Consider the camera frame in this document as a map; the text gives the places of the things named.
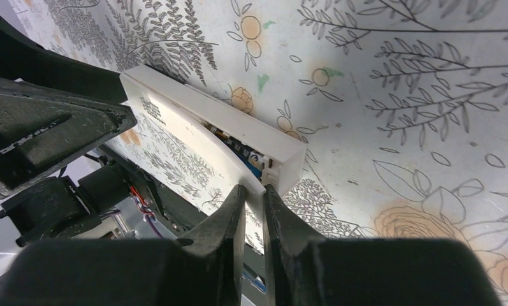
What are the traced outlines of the blue battery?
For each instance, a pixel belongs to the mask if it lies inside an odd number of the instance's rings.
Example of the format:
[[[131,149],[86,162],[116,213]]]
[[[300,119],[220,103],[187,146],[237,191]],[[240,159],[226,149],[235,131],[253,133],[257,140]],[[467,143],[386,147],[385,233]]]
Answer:
[[[251,152],[248,157],[244,158],[243,161],[248,169],[254,174],[254,176],[258,180],[261,180],[264,168],[262,155]]]

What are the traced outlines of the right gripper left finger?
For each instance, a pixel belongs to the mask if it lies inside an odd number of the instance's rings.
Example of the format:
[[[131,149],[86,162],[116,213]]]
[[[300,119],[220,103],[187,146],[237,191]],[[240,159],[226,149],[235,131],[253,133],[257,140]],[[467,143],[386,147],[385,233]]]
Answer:
[[[240,305],[245,198],[176,239],[69,239],[28,245],[0,283],[0,305]]]

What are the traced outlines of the white remote control body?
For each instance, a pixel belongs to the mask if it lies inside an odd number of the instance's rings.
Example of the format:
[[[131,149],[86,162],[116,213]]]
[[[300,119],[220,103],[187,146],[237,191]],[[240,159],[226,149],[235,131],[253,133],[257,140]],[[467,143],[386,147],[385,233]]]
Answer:
[[[207,162],[224,181],[253,197],[271,184],[281,195],[301,179],[307,145],[214,97],[145,66],[119,75],[132,108],[151,117]],[[213,134],[209,124],[262,155],[261,178]]]

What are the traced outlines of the white remote battery cover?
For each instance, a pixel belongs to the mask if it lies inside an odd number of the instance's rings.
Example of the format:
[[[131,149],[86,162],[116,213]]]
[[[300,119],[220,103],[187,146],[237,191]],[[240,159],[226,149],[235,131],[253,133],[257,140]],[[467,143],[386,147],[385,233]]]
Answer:
[[[146,90],[125,82],[136,126],[107,146],[169,187],[205,215],[214,213],[232,189],[223,174],[166,129],[164,112]]]

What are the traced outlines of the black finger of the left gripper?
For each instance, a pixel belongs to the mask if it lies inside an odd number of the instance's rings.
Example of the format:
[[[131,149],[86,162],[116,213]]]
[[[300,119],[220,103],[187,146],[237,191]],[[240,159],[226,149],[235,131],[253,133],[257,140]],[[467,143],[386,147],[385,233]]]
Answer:
[[[126,105],[0,78],[0,200],[136,123]]]

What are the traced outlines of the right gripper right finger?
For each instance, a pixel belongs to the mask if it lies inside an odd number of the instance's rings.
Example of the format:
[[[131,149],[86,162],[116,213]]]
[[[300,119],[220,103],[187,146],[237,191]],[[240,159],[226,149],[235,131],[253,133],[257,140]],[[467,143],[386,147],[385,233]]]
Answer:
[[[472,251],[448,239],[326,238],[266,185],[270,305],[499,305]]]

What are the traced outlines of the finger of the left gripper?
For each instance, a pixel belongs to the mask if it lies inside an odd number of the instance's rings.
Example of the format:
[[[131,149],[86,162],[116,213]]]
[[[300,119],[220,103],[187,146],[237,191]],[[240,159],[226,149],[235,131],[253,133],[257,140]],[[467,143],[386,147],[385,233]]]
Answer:
[[[22,80],[119,105],[127,96],[119,74],[44,49],[0,16],[0,78]]]

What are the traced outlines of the black battery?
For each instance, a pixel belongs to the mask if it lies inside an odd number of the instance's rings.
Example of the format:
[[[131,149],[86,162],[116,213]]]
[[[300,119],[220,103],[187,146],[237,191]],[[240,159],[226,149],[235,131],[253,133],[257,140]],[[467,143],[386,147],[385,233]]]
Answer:
[[[233,138],[232,136],[228,135],[224,131],[220,130],[219,128],[211,125],[211,124],[204,124],[204,126],[220,141],[222,141],[228,148],[230,148],[234,153],[237,153],[240,156],[248,156],[252,149],[244,145],[242,142],[237,140],[236,138]]]

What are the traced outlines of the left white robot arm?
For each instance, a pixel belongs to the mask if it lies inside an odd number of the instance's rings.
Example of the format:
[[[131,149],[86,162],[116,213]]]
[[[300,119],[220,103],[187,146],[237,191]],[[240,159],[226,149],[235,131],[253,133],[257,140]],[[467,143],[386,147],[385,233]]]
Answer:
[[[133,128],[119,74],[44,49],[0,16],[0,280],[31,242],[89,231],[127,197],[104,166],[67,165]]]

